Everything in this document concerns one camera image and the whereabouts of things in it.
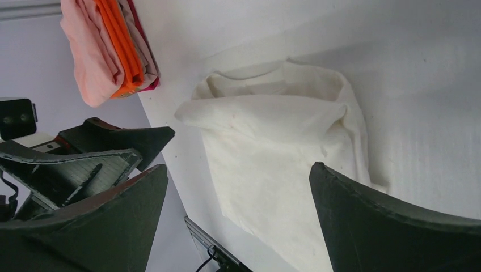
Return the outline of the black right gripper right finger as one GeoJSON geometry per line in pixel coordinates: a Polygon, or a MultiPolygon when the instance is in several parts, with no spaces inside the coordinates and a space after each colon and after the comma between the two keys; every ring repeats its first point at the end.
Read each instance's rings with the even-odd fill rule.
{"type": "Polygon", "coordinates": [[[407,203],[322,162],[309,181],[334,271],[480,270],[480,220],[407,203]]]}

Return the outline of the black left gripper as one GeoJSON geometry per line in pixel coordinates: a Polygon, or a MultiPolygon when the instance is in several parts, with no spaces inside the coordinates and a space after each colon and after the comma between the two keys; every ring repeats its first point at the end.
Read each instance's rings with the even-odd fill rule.
{"type": "MultiPolygon", "coordinates": [[[[1,98],[1,140],[37,132],[30,99],[1,98]]],[[[126,129],[97,117],[58,133],[58,138],[81,154],[50,154],[15,141],[1,143],[1,182],[13,190],[1,195],[1,221],[29,220],[108,190],[128,179],[137,167],[146,170],[175,136],[168,127],[126,129]],[[19,207],[19,181],[30,195],[19,207]]]]}

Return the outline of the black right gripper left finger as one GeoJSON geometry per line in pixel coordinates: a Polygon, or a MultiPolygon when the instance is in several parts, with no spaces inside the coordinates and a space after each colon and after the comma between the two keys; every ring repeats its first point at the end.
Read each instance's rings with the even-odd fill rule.
{"type": "Polygon", "coordinates": [[[168,185],[158,164],[30,220],[1,224],[2,271],[145,271],[168,185]]]}

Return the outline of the cream white t shirt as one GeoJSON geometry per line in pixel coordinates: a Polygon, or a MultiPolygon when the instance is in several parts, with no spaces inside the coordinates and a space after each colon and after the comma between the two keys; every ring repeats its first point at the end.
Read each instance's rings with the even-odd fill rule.
{"type": "Polygon", "coordinates": [[[366,124],[343,74],[292,62],[244,80],[210,74],[175,117],[200,129],[225,217],[298,271],[332,270],[311,167],[371,186],[366,124]]]}

